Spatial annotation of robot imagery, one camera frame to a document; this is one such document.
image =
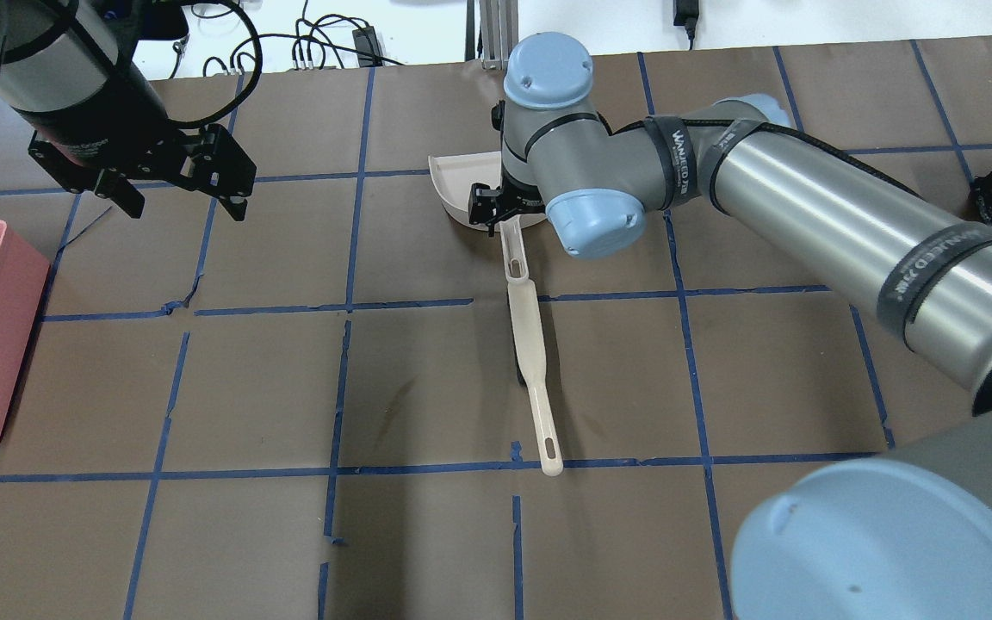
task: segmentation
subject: blue tape grid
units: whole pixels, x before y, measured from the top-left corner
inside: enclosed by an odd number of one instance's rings
[[[982,149],[992,149],[992,144],[972,144],[972,145],[961,145],[958,139],[954,136],[954,131],[952,130],[952,124],[950,123],[947,113],[942,105],[939,94],[937,93],[936,86],[934,86],[932,76],[930,76],[928,68],[926,67],[925,60],[922,58],[921,49],[917,46],[916,40],[913,40],[912,47],[914,50],[914,57],[917,59],[918,66],[921,68],[921,74],[924,76],[926,84],[929,87],[930,94],[933,96],[934,105],[937,107],[937,111],[940,114],[942,121],[944,122],[945,130],[948,133],[950,139],[950,145],[934,145],[934,146],[894,146],[894,148],[871,148],[871,149],[857,149],[851,150],[851,154],[879,154],[879,153],[899,153],[899,152],[955,152],[959,158],[960,165],[964,169],[964,174],[968,177],[968,180],[972,179],[969,166],[967,161],[965,161],[964,153],[965,150],[982,150]],[[791,108],[792,117],[794,117],[799,129],[803,129],[802,117],[800,117],[797,103],[795,102],[794,91],[791,89],[791,81],[789,81],[789,76],[787,74],[786,65],[784,65],[782,54],[780,54],[779,48],[774,48],[776,63],[778,65],[780,76],[782,76],[784,82],[784,90],[786,90],[788,103]],[[654,114],[653,96],[651,96],[651,87],[649,83],[649,75],[645,66],[644,55],[638,54],[638,66],[639,71],[642,75],[642,86],[644,86],[646,105],[650,114]],[[272,183],[272,182],[288,182],[288,181],[315,181],[315,180],[331,180],[331,179],[355,179],[356,183],[356,195],[355,195],[355,207],[354,207],[354,217],[353,222],[351,222],[351,241],[350,241],[350,260],[348,260],[348,274],[347,274],[347,298],[343,305],[325,305],[319,307],[222,307],[221,309],[205,309],[195,311],[196,315],[201,315],[202,317],[209,317],[209,315],[232,315],[232,314],[252,314],[252,313],[318,313],[319,311],[346,311],[347,313],[354,313],[355,311],[365,311],[365,310],[377,310],[377,309],[394,309],[394,307],[453,307],[453,306],[466,306],[471,303],[472,299],[436,299],[436,300],[414,300],[414,301],[393,301],[393,302],[379,302],[379,303],[355,303],[354,302],[354,274],[355,274],[355,264],[357,259],[357,243],[358,243],[358,229],[361,225],[362,217],[362,195],[363,195],[363,181],[366,177],[400,177],[400,176],[424,176],[429,172],[426,170],[393,170],[393,171],[366,171],[365,170],[365,156],[367,144],[369,143],[369,117],[370,117],[370,106],[371,101],[373,101],[373,91],[374,91],[374,70],[369,72],[369,81],[367,82],[366,90],[366,102],[365,107],[363,107],[363,133],[362,133],[362,146],[359,152],[359,166],[356,172],[347,173],[330,173],[330,174],[294,174],[294,176],[278,176],[278,177],[259,177],[256,181],[259,183]],[[229,118],[228,128],[233,130],[235,128],[237,113],[233,113],[232,117]],[[164,183],[150,183],[148,187],[164,187]],[[0,191],[0,196],[9,195],[30,195],[30,194],[46,194],[46,193],[59,193],[60,189],[4,189]],[[43,298],[42,298],[42,317],[44,321],[47,322],[62,322],[62,321],[88,321],[88,320],[118,320],[118,319],[148,319],[163,317],[163,315],[169,314],[170,310],[162,309],[154,311],[154,313],[102,313],[102,314],[67,314],[67,315],[43,315],[43,307],[47,304],[47,297],[51,294],[51,289],[53,282],[55,280],[56,271],[59,269],[60,259],[63,256],[63,248],[66,244],[70,242],[70,235],[72,223],[74,223],[75,215],[78,212],[79,196],[76,196],[75,201],[71,205],[71,214],[68,216],[68,221],[66,227],[64,228],[62,239],[60,240],[60,250],[58,255],[52,264],[52,270],[50,271],[50,278],[48,278],[48,283],[45,288]],[[190,295],[196,290],[198,280],[204,275],[205,259],[208,255],[208,243],[210,232],[212,232],[212,224],[216,211],[216,201],[211,201],[209,205],[208,218],[206,219],[206,225],[203,232],[203,239],[201,239],[201,251],[198,255],[197,271],[195,273],[195,280],[193,287],[190,290]],[[677,298],[680,303],[681,310],[681,320],[682,320],[682,331],[684,331],[685,338],[685,353],[688,357],[689,368],[691,369],[691,381],[692,381],[692,393],[693,398],[696,401],[696,416],[697,416],[697,427],[699,427],[700,435],[700,455],[699,456],[665,456],[665,458],[656,459],[584,459],[584,460],[570,460],[566,462],[566,467],[568,468],[628,468],[628,467],[702,467],[704,468],[704,478],[706,486],[706,495],[708,495],[708,510],[711,519],[711,529],[712,538],[714,541],[714,550],[716,551],[716,564],[717,572],[719,572],[719,582],[721,589],[721,596],[723,599],[723,608],[725,610],[725,615],[727,617],[732,617],[731,604],[729,604],[729,583],[727,575],[725,574],[724,567],[724,554],[722,552],[722,541],[719,523],[717,522],[717,511],[716,511],[716,499],[714,499],[714,489],[713,489],[713,472],[712,466],[714,464],[742,464],[742,463],[784,463],[784,462],[839,462],[840,460],[859,458],[859,456],[869,456],[866,452],[846,452],[845,454],[809,454],[809,455],[749,455],[749,456],[713,456],[710,455],[709,439],[706,437],[704,412],[702,412],[702,401],[701,394],[699,392],[698,383],[698,370],[696,363],[696,354],[694,354],[693,345],[691,342],[690,325],[688,323],[688,313],[686,313],[686,298],[690,297],[700,297],[700,295],[776,295],[776,294],[807,294],[807,293],[823,293],[823,291],[828,291],[827,287],[823,286],[798,286],[798,287],[759,287],[753,289],[685,289],[684,283],[682,283],[682,275],[678,263],[676,263],[676,258],[674,258],[674,244],[676,244],[676,236],[674,236],[674,230],[672,221],[666,217],[666,232],[669,237],[669,245],[673,250],[673,275],[676,278],[677,289],[676,290],[664,290],[664,291],[636,291],[636,293],[603,293],[603,294],[565,294],[565,295],[539,295],[539,300],[542,302],[568,302],[568,301],[593,301],[593,300],[615,300],[615,299],[656,299],[656,298]],[[865,359],[865,366],[867,370],[867,375],[871,381],[871,389],[873,389],[875,403],[877,403],[877,410],[879,420],[883,427],[884,435],[886,436],[887,446],[893,448],[895,446],[895,440],[893,433],[890,432],[890,428],[886,425],[886,409],[883,403],[882,392],[878,386],[877,374],[875,374],[874,362],[871,360],[870,346],[867,344],[865,330],[863,330],[862,321],[859,320],[859,313],[852,307],[851,309],[853,323],[855,324],[855,329],[857,329],[857,334],[859,338],[859,346],[861,346],[861,353]],[[133,565],[133,577],[131,577],[130,582],[130,593],[126,600],[126,613],[125,617],[131,617],[131,611],[133,611],[133,595],[135,592],[135,587],[137,587],[139,579],[139,569],[143,558],[143,550],[145,550],[146,545],[146,533],[148,533],[148,526],[150,521],[150,514],[154,506],[154,494],[155,490],[158,489],[158,482],[160,480],[203,480],[203,479],[238,479],[238,478],[279,478],[279,476],[327,476],[328,478],[328,498],[327,506],[325,507],[325,529],[324,532],[328,535],[331,534],[332,524],[334,521],[334,494],[336,481],[341,475],[410,475],[410,474],[449,474],[450,472],[464,472],[464,471],[496,471],[496,470],[524,470],[525,468],[540,468],[539,462],[465,462],[465,463],[438,463],[438,464],[425,464],[424,466],[399,466],[399,467],[339,467],[338,466],[338,451],[339,444],[342,439],[342,423],[343,423],[343,409],[344,409],[344,396],[346,391],[346,365],[347,365],[347,350],[348,345],[350,345],[350,321],[348,320],[345,325],[344,337],[343,337],[343,352],[341,354],[341,368],[339,368],[339,384],[338,384],[338,407],[336,407],[336,419],[335,426],[333,428],[333,444],[332,444],[332,461],[330,466],[326,468],[273,468],[272,470],[224,470],[224,471],[162,471],[162,458],[165,452],[166,438],[168,438],[170,431],[170,412],[168,412],[168,417],[165,417],[163,424],[163,432],[160,440],[160,447],[157,450],[157,461],[155,462],[155,467],[151,472],[107,472],[103,474],[8,474],[0,475],[0,483],[9,482],[79,482],[79,481],[117,481],[117,480],[148,480],[150,481],[149,486],[149,499],[148,504],[146,504],[146,516],[145,521],[141,525],[140,541],[137,549],[137,558],[135,558]],[[180,349],[180,356],[178,357],[177,372],[176,377],[174,377],[172,383],[172,393],[170,393],[170,408],[173,409],[174,401],[177,399],[177,385],[181,378],[182,366],[185,360],[186,349],[189,346],[189,333],[185,333],[183,337],[182,348]],[[521,504],[519,497],[513,498],[513,519],[516,521],[516,534],[515,534],[515,550],[516,550],[516,617],[523,617],[523,568],[521,567]],[[328,574],[330,574],[330,565],[328,562],[324,562],[320,566],[319,571],[319,608],[318,617],[323,617],[324,612],[326,612],[326,588],[328,582]]]
[[[956,131],[952,129],[952,121],[949,121],[947,110],[944,110],[944,102],[940,100],[940,93],[936,90],[933,75],[929,73],[928,66],[925,64],[925,56],[921,55],[921,46],[918,46],[917,40],[911,40],[909,46],[913,48],[914,58],[917,58],[917,66],[921,68],[921,77],[925,78],[925,84],[928,85],[929,94],[933,96],[933,103],[936,105],[937,113],[940,114],[940,120],[944,122],[944,130],[948,133],[948,139],[952,141],[952,150],[956,152],[956,157],[959,158],[959,166],[964,169],[964,176],[967,177],[967,182],[971,183],[975,181],[975,176],[971,174],[971,166],[967,164],[967,158],[964,156],[964,147],[959,144],[959,140],[956,138]]]
[[[649,83],[649,71],[645,66],[645,55],[641,52],[637,54],[639,71],[642,72],[642,88],[645,90],[645,103],[648,112],[657,114],[653,103],[653,87]],[[710,452],[710,440],[706,436],[706,420],[704,408],[702,407],[702,393],[699,385],[699,365],[696,360],[696,349],[691,338],[691,322],[688,314],[688,295],[684,286],[684,275],[680,271],[680,263],[676,258],[676,231],[673,229],[673,219],[670,213],[665,212],[665,231],[668,235],[668,250],[673,263],[673,278],[676,280],[676,299],[680,305],[680,330],[684,333],[684,350],[686,361],[688,362],[688,374],[691,380],[691,396],[694,400],[694,411],[696,411],[696,427],[699,431],[699,458],[704,469],[704,487],[706,491],[706,510],[710,518],[711,541],[714,546],[714,562],[717,569],[717,584],[722,598],[722,610],[725,617],[733,616],[731,600],[729,600],[729,577],[725,570],[725,550],[722,544],[722,527],[717,517],[717,498],[714,493],[714,471],[713,460]]]
[[[795,118],[795,127],[799,131],[806,131],[806,127],[803,125],[803,117],[798,111],[798,102],[795,101],[794,90],[791,88],[791,76],[787,74],[787,65],[783,62],[783,54],[780,54],[778,46],[773,47],[772,50],[775,52],[776,64],[779,66],[779,77],[783,79],[784,90],[787,91],[787,102],[790,105],[791,116]],[[875,372],[875,362],[871,358],[871,346],[867,343],[867,334],[865,328],[863,328],[863,321],[859,318],[859,311],[855,307],[849,306],[849,311],[852,315],[855,337],[859,341],[859,353],[862,354],[863,365],[867,370],[867,381],[871,384],[871,396],[875,400],[878,423],[883,429],[886,447],[894,448],[894,432],[890,429],[889,424],[887,424],[886,403],[883,400],[883,390],[878,384],[878,373]]]

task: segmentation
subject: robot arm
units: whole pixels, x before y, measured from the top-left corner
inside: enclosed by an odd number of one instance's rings
[[[493,110],[499,189],[474,185],[471,220],[546,212],[568,254],[596,258],[641,236],[646,212],[705,194],[992,409],[992,228],[782,123],[767,95],[655,116],[611,133],[587,95],[592,61],[546,33],[512,52]]]
[[[28,152],[67,191],[93,191],[139,217],[145,200],[130,181],[166,181],[244,219],[251,158],[210,123],[217,115],[183,133],[86,0],[0,3],[0,97],[36,129]]]
[[[734,545],[739,616],[992,617],[992,228],[783,128],[770,97],[611,133],[591,85],[591,58],[567,36],[515,48],[493,111],[503,177],[474,185],[472,223],[544,211],[568,254],[596,258],[634,243],[646,212],[702,193],[990,412],[761,504]]]

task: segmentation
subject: power adapter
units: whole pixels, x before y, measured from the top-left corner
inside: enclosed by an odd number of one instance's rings
[[[673,0],[673,25],[682,25],[688,33],[690,48],[696,46],[696,27],[699,24],[699,0]]]
[[[355,50],[358,53],[358,66],[382,66],[381,43],[377,40],[374,27],[355,28],[351,31],[355,39]]]

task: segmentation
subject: cream plastic spatula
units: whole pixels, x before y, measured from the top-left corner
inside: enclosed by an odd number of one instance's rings
[[[561,474],[561,444],[550,411],[550,396],[546,391],[546,341],[543,340],[543,318],[538,311],[538,290],[527,270],[527,252],[523,247],[523,228],[519,216],[500,222],[500,243],[504,248],[504,275],[507,277],[507,298],[511,306],[511,332],[515,334],[515,353],[519,372],[523,373],[530,395],[530,412],[535,419],[538,455],[545,475]]]

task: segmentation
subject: white floor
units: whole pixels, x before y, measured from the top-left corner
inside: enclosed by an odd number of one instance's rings
[[[245,0],[261,33],[292,33],[302,0]],[[992,34],[992,0],[702,0],[696,48],[794,46],[855,40],[933,39]],[[308,17],[338,12],[374,24],[383,52],[406,64],[463,59],[466,0],[312,0]],[[198,5],[198,11],[218,8]],[[519,0],[520,33],[555,30],[582,40],[593,54],[685,50],[673,26],[673,0]],[[208,56],[229,54],[245,39],[235,16],[189,18],[189,46],[180,78],[202,74]],[[353,46],[350,27],[330,28],[341,46]],[[264,68],[293,68],[290,40],[266,40]],[[353,54],[343,54],[356,66]],[[147,78],[167,78],[174,66],[169,42],[143,42],[135,62]],[[213,63],[209,73],[218,73]]]

